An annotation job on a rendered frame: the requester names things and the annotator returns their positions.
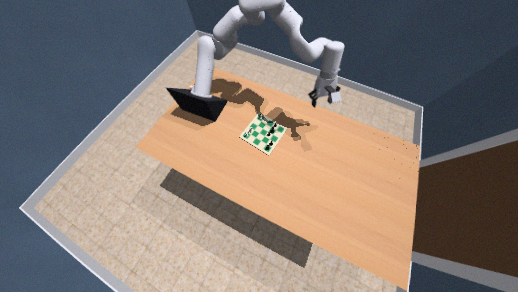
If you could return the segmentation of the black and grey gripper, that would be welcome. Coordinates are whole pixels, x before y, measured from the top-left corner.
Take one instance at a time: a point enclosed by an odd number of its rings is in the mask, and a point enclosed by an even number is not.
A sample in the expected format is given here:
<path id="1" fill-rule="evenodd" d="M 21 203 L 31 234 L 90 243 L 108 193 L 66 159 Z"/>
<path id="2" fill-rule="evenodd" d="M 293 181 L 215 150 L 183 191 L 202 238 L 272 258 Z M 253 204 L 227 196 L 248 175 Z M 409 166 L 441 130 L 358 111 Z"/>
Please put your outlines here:
<path id="1" fill-rule="evenodd" d="M 314 108 L 316 107 L 316 100 L 319 97 L 328 96 L 329 92 L 327 90 L 325 90 L 325 86 L 332 86 L 336 91 L 339 91 L 341 89 L 339 86 L 337 86 L 337 80 L 338 80 L 338 75 L 333 79 L 324 79 L 320 75 L 317 77 L 315 85 L 314 85 L 314 90 L 308 94 L 312 100 L 312 106 Z M 312 95 L 314 98 L 312 97 Z"/>

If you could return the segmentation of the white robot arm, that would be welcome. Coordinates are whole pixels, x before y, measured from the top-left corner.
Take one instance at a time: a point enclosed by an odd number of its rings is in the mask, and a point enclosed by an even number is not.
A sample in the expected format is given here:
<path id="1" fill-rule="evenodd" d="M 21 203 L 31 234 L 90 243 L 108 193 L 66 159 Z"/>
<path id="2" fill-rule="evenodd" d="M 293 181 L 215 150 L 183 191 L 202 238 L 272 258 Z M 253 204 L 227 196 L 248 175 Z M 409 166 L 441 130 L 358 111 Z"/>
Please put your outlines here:
<path id="1" fill-rule="evenodd" d="M 300 34 L 302 17 L 285 0 L 239 0 L 238 5 L 231 8 L 214 27 L 213 36 L 217 41 L 209 36 L 202 36 L 198 40 L 195 83 L 189 86 L 192 94 L 212 98 L 210 90 L 214 59 L 223 59 L 236 46 L 236 31 L 241 26 L 261 25 L 265 20 L 266 10 L 271 19 L 289 36 L 291 49 L 300 60 L 310 64 L 323 57 L 320 76 L 324 79 L 337 76 L 344 51 L 342 42 L 318 38 L 308 43 Z"/>

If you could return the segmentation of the green and cream chessboard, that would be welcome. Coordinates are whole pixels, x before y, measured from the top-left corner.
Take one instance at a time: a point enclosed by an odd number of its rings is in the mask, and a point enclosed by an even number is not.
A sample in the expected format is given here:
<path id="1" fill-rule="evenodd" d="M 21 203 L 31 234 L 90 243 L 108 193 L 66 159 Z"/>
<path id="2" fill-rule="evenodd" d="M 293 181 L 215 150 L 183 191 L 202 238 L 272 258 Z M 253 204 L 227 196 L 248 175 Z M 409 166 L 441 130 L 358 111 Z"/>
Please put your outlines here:
<path id="1" fill-rule="evenodd" d="M 261 150 L 265 154 L 270 155 L 288 128 L 263 114 L 262 119 L 259 119 L 260 114 L 261 113 L 258 113 L 255 116 L 255 118 L 239 137 L 257 149 Z M 275 123 L 277 123 L 277 127 L 274 127 Z M 251 133 L 249 132 L 250 127 L 252 127 L 253 130 Z M 272 127 L 274 127 L 274 133 L 270 132 Z M 267 135 L 268 132 L 270 132 L 270 136 Z M 245 136 L 246 133 L 248 134 L 248 137 Z M 271 140 L 273 140 L 272 146 L 269 144 Z M 270 147 L 269 150 L 266 149 L 267 145 Z"/>

